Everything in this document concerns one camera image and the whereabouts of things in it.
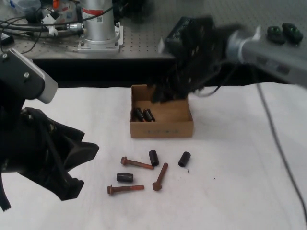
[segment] gray robot arm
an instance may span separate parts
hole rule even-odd
[[[266,44],[238,30],[229,37],[226,57],[242,64],[253,64],[281,80],[307,88],[307,56],[300,56],[296,49],[299,47]]]

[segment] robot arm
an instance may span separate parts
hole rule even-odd
[[[18,172],[56,194],[78,197],[84,182],[68,171],[92,160],[99,147],[82,142],[84,133],[59,124],[42,111],[22,109],[26,99],[51,102],[58,85],[16,50],[0,57],[0,207],[11,207],[1,174]]]
[[[181,18],[162,43],[175,56],[176,65],[153,82],[152,101],[185,98],[202,89],[225,62],[251,64],[307,88],[307,57],[299,57],[287,47],[261,43],[258,36],[239,24],[217,28],[211,17]]]
[[[307,56],[293,49],[260,43],[244,30],[235,31],[228,40],[226,56],[230,61],[253,64],[257,68],[307,88]]]

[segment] open cardboard box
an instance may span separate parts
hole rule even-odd
[[[175,100],[163,103],[150,101],[153,89],[146,85],[131,88],[130,133],[132,138],[190,138],[194,122],[189,101]],[[134,115],[134,108],[150,109],[155,122],[140,122]]]

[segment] rusty screw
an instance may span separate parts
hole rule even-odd
[[[134,185],[134,186],[122,186],[122,187],[112,187],[111,185],[107,187],[107,193],[112,195],[116,192],[133,191],[133,190],[143,190],[144,185]]]
[[[165,175],[165,173],[166,173],[167,168],[168,168],[168,164],[167,164],[167,163],[164,163],[164,165],[163,165],[163,167],[162,167],[162,170],[161,170],[161,172],[160,172],[160,175],[159,175],[159,177],[158,177],[157,182],[154,182],[154,183],[153,183],[153,189],[154,189],[155,191],[159,191],[159,190],[162,188],[161,182],[162,182],[162,179],[163,179],[163,177],[164,177],[164,175]]]
[[[154,169],[154,167],[152,165],[144,164],[144,163],[137,162],[137,161],[128,160],[127,157],[122,157],[120,163],[122,163],[123,165],[131,164],[131,165],[139,166],[139,167],[142,167],[142,168],[145,168],[145,169]]]

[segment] table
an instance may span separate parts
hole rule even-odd
[[[291,169],[307,197],[307,92],[263,83]],[[303,212],[277,152],[255,85],[222,87],[210,98],[189,97],[193,138],[131,139],[128,88],[59,89],[48,104],[26,102],[50,118],[80,129],[100,150],[70,174],[85,181],[77,199],[54,194],[17,173],[3,175],[12,209],[0,214],[6,230],[259,230],[305,229]],[[151,171],[120,158],[160,165]],[[177,165],[191,153],[186,168]],[[164,162],[160,192],[152,189]],[[133,173],[145,190],[109,196],[116,173]]]

